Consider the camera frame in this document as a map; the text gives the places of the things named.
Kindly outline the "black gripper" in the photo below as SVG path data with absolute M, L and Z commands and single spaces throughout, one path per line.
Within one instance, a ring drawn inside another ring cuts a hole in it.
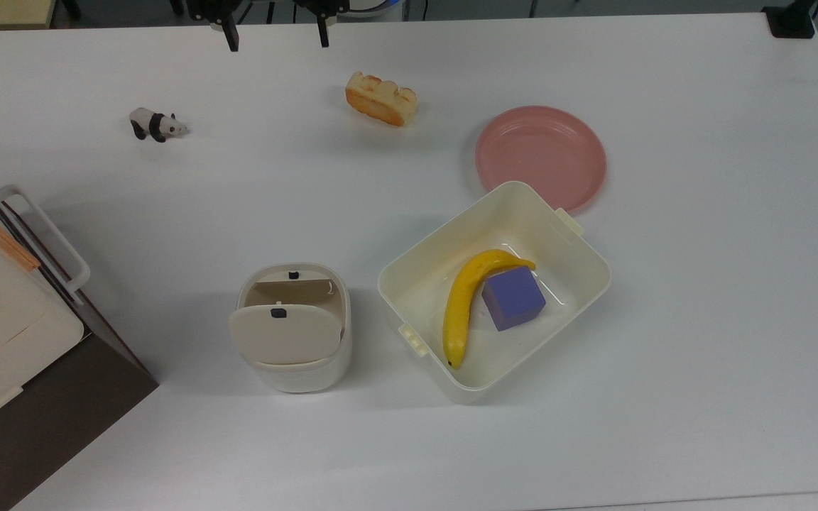
M 314 14 L 322 48 L 330 46 L 328 22 L 349 10 L 349 1 L 292 1 L 299 9 Z M 230 19 L 241 1 L 188 1 L 187 10 L 192 19 L 220 23 L 225 41 L 231 52 L 239 51 L 239 33 L 234 19 Z

